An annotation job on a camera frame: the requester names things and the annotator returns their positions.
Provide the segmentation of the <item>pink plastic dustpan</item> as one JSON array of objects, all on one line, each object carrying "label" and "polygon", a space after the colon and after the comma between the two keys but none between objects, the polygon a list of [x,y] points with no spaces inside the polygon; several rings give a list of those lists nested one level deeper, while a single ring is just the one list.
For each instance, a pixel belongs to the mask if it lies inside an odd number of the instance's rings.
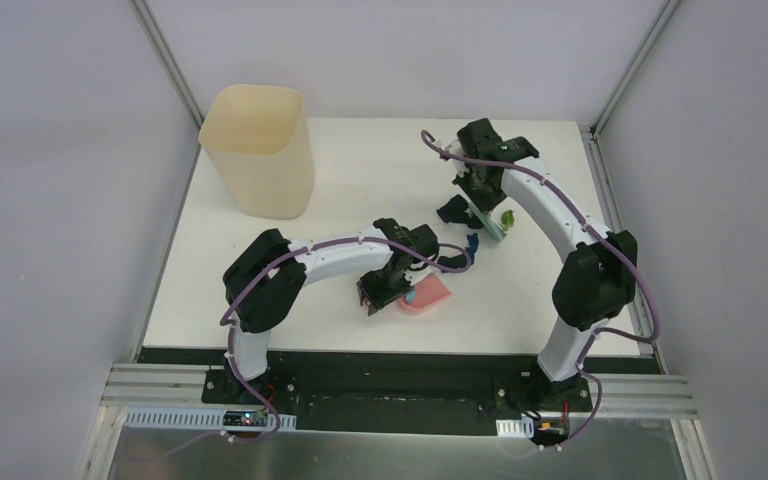
[{"label": "pink plastic dustpan", "polygon": [[451,290],[437,274],[426,275],[413,285],[412,288],[416,289],[416,298],[411,304],[403,302],[405,295],[397,301],[399,309],[408,315],[417,316],[424,314],[435,306],[447,301],[452,296]]}]

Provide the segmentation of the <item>green hand brush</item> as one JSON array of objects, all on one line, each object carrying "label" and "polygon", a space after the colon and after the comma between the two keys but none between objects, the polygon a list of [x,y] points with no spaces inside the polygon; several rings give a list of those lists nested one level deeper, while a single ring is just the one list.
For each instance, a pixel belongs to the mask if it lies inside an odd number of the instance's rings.
[{"label": "green hand brush", "polygon": [[489,233],[493,240],[502,242],[505,239],[507,232],[500,221],[494,220],[489,213],[483,213],[471,201],[467,202],[467,206],[469,207],[470,214],[481,222],[483,228]]}]

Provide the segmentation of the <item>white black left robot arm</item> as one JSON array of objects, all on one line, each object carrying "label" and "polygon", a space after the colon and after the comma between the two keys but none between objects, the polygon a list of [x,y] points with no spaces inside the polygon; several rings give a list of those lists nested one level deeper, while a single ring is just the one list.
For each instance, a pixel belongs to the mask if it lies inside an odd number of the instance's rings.
[{"label": "white black left robot arm", "polygon": [[373,315],[412,290],[410,268],[439,253],[438,237],[426,225],[408,229],[381,218],[353,237],[290,240],[279,229],[263,231],[222,276],[230,328],[226,389],[241,404],[265,390],[272,329],[285,320],[301,290],[347,274],[360,275],[360,305]]}]

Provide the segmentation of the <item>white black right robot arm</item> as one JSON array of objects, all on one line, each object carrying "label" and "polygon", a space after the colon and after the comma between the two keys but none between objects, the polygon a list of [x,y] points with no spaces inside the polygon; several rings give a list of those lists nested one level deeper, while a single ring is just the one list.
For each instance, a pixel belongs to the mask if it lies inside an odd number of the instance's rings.
[{"label": "white black right robot arm", "polygon": [[625,260],[636,261],[637,241],[585,214],[530,141],[522,136],[503,139],[486,118],[458,130],[446,149],[467,158],[453,182],[481,213],[513,200],[547,236],[562,262],[551,292],[558,319],[538,355],[539,375],[527,384],[533,405],[553,409],[567,397],[565,381],[577,376],[593,331],[607,326],[634,299],[635,280]]}]

